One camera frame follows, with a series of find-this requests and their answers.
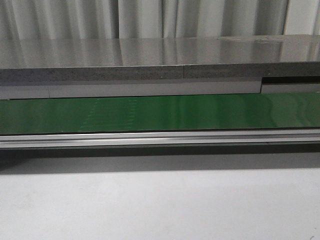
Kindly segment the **grey panel under countertop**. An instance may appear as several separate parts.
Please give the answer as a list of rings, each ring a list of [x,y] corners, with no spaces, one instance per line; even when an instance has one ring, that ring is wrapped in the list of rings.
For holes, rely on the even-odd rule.
[[[319,92],[319,76],[2,83],[0,98],[53,99]]]

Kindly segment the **green conveyor belt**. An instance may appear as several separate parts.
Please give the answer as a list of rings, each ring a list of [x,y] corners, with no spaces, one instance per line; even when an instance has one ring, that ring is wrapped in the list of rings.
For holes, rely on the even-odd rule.
[[[0,102],[2,135],[317,128],[319,125],[317,92]]]

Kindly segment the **grey stone countertop slab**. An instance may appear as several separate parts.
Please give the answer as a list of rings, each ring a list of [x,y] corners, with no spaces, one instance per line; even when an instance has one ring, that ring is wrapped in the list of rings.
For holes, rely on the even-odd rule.
[[[317,35],[0,42],[3,86],[319,74]]]

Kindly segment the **white pleated curtain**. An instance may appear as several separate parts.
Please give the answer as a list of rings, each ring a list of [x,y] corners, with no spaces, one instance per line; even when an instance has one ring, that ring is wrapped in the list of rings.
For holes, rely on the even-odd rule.
[[[318,35],[317,0],[3,0],[2,39]]]

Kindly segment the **aluminium conveyor side rail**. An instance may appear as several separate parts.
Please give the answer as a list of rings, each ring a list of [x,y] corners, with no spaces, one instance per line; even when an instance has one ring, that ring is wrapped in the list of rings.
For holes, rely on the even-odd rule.
[[[116,132],[43,135],[3,135],[1,149],[66,148],[97,146],[203,145],[246,143],[318,142],[320,130],[245,129],[169,132]]]

